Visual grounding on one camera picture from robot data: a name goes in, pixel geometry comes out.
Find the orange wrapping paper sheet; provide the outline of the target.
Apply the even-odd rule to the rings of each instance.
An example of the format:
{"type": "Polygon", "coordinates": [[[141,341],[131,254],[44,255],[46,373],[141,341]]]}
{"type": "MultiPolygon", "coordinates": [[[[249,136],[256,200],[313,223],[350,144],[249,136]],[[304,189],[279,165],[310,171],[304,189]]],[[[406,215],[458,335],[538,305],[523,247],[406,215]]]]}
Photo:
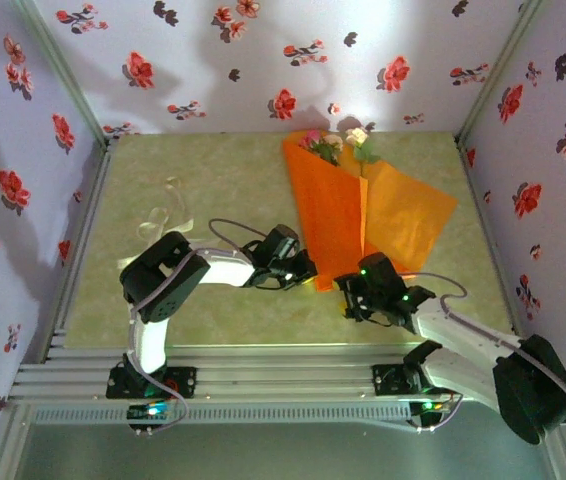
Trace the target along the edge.
{"type": "Polygon", "coordinates": [[[305,245],[317,268],[314,286],[357,271],[381,252],[399,273],[420,271],[457,206],[454,197],[379,160],[359,174],[352,147],[332,165],[299,145],[307,131],[282,142],[305,245]]]}

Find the pale pink fake rose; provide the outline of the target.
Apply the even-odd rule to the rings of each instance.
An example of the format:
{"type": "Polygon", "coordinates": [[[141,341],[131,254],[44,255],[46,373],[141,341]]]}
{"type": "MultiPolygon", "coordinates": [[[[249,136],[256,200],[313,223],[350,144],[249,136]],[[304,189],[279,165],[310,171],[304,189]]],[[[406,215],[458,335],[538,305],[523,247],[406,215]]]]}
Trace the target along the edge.
{"type": "Polygon", "coordinates": [[[327,160],[332,165],[338,164],[338,159],[343,150],[343,140],[339,135],[327,134],[323,137],[327,151],[327,160]]]}

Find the translucent white ribbon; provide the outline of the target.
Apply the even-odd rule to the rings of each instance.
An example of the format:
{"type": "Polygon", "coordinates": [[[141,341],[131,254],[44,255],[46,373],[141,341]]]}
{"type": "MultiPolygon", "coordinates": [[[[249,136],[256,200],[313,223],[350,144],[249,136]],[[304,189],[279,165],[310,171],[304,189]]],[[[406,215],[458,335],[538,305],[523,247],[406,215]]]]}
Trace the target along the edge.
{"type": "Polygon", "coordinates": [[[183,195],[181,179],[177,176],[167,177],[161,188],[162,202],[154,206],[146,219],[139,223],[135,230],[136,238],[141,242],[142,248],[133,255],[117,260],[117,269],[122,272],[145,250],[153,246],[167,233],[190,232],[194,227],[194,215],[183,195]]]}

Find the cream fake rose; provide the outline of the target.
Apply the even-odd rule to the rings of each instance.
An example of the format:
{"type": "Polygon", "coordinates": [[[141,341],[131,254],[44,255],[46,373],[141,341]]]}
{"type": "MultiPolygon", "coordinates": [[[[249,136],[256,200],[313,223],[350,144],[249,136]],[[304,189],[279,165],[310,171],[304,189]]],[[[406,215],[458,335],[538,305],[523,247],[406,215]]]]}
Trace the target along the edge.
{"type": "Polygon", "coordinates": [[[354,159],[359,165],[359,174],[363,176],[365,166],[379,160],[379,156],[374,153],[370,134],[363,127],[348,129],[345,141],[352,147],[354,159]]]}

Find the left controller board with LED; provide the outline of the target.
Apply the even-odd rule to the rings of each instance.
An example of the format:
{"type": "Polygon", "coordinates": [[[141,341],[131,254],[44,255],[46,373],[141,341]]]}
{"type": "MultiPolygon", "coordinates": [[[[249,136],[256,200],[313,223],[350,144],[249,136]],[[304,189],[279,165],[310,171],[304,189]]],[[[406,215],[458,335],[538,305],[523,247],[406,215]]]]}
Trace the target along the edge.
{"type": "Polygon", "coordinates": [[[152,435],[167,422],[168,407],[166,402],[133,404],[126,411],[128,426],[137,435],[152,435]]]}

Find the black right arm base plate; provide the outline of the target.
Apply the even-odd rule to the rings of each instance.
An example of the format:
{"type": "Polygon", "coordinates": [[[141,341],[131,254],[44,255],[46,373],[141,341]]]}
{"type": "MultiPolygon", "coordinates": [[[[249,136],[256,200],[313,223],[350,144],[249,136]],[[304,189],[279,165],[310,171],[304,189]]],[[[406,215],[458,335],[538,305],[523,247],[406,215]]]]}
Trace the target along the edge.
{"type": "Polygon", "coordinates": [[[372,385],[376,396],[425,393],[433,385],[419,367],[406,364],[371,366],[372,385]]]}

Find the aluminium front frame rail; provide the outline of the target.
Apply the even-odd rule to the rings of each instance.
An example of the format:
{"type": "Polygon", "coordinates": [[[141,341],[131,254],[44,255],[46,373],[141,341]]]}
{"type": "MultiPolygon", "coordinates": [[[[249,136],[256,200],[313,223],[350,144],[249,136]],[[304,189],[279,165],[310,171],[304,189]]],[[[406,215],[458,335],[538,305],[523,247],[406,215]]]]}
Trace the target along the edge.
{"type": "MultiPolygon", "coordinates": [[[[398,363],[406,345],[178,346],[171,366],[197,370],[194,402],[368,402],[371,367],[398,363]]],[[[15,402],[96,402],[106,398],[120,349],[51,348],[43,362],[22,364],[9,390],[15,402]]]]}

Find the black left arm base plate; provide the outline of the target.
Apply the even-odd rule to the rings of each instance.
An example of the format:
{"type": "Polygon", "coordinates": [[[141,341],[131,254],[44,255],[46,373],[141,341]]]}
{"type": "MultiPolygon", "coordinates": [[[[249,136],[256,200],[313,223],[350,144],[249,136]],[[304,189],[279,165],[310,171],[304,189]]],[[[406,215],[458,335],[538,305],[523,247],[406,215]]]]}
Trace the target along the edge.
{"type": "MultiPolygon", "coordinates": [[[[152,377],[166,388],[178,392],[185,399],[194,396],[197,384],[195,367],[165,367],[152,377]]],[[[107,399],[171,399],[173,394],[149,382],[134,369],[117,365],[110,370],[106,385],[107,399]]]]}

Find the aluminium side rail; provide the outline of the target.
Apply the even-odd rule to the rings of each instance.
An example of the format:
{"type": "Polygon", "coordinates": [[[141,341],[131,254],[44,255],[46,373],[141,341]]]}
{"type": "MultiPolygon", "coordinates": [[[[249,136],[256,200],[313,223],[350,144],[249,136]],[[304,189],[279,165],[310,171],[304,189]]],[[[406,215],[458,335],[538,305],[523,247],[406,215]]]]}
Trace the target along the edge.
{"type": "Polygon", "coordinates": [[[57,254],[55,279],[58,283],[52,290],[52,303],[37,327],[39,344],[34,354],[36,364],[47,361],[54,335],[71,321],[85,269],[90,236],[116,145],[116,140],[106,140],[103,146],[94,147],[85,164],[82,184],[70,195],[68,225],[55,244],[57,254]]]}

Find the aluminium corner post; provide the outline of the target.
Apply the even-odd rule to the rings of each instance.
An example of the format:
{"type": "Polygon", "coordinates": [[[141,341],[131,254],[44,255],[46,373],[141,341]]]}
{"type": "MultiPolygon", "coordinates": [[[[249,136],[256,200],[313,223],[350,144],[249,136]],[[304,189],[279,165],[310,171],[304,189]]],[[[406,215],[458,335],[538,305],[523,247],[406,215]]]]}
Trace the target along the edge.
{"type": "Polygon", "coordinates": [[[496,88],[500,77],[506,70],[511,57],[517,52],[520,42],[525,38],[527,31],[533,25],[539,12],[550,1],[551,0],[524,0],[520,4],[517,20],[491,67],[490,73],[481,87],[476,100],[472,104],[466,119],[459,131],[455,134],[455,142],[459,148],[465,147],[466,140],[472,132],[490,95],[496,88]]]}
{"type": "Polygon", "coordinates": [[[87,97],[60,48],[60,44],[46,25],[34,0],[9,0],[9,3],[20,15],[26,29],[38,44],[57,79],[65,87],[85,124],[94,136],[95,141],[100,145],[101,150],[105,152],[109,147],[109,141],[105,138],[97,118],[87,101],[87,97]]]}

